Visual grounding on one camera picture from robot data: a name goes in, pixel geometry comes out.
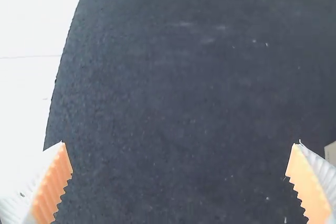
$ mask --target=dust speck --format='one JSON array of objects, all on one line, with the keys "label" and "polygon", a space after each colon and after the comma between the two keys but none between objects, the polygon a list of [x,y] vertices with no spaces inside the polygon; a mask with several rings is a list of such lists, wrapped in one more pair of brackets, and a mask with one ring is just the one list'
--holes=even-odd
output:
[{"label": "dust speck", "polygon": [[207,45],[207,44],[211,44],[211,43],[213,43],[213,42],[215,42],[215,39],[214,39],[214,38],[203,38],[203,39],[201,40],[201,44],[205,44],[205,45]]},{"label": "dust speck", "polygon": [[186,22],[186,21],[181,21],[181,22],[177,23],[177,25],[181,26],[181,27],[191,27],[193,25],[193,23]]},{"label": "dust speck", "polygon": [[225,31],[226,30],[226,26],[225,25],[219,25],[219,26],[216,26],[216,29],[220,30],[220,31]]}]

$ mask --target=orange serrated pad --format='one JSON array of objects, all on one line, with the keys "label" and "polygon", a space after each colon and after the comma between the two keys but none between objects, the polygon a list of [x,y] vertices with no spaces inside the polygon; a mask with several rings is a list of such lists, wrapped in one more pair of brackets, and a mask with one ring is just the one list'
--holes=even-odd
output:
[{"label": "orange serrated pad", "polygon": [[323,189],[309,165],[306,157],[297,147],[292,146],[286,176],[294,184],[293,190],[298,192],[298,199],[302,200],[301,207],[305,209],[309,224],[325,223],[331,215],[330,204]]},{"label": "orange serrated pad", "polygon": [[65,194],[64,187],[68,185],[67,180],[71,179],[72,172],[65,143],[62,143],[37,190],[30,210],[38,224],[50,224],[55,221],[57,204]]}]

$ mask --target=black fabric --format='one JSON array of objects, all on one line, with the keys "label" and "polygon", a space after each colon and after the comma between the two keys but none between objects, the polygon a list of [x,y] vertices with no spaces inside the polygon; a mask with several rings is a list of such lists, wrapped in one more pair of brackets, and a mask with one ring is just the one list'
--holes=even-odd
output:
[{"label": "black fabric", "polygon": [[81,0],[46,146],[56,223],[306,223],[283,181],[335,140],[336,0]]}]

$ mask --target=black felt surface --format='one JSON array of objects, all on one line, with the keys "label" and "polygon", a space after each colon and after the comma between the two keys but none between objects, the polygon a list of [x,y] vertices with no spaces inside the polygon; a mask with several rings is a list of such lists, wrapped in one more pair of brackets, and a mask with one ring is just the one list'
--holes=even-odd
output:
[{"label": "black felt surface", "polygon": [[336,0],[81,0],[46,147],[56,223],[305,223],[283,181],[335,140]]}]

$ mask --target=white floor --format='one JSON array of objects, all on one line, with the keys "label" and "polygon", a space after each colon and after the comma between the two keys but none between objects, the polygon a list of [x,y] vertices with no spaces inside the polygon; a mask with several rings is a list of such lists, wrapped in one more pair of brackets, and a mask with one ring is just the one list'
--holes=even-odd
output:
[{"label": "white floor", "polygon": [[78,1],[0,0],[2,159],[43,149],[55,77]]}]

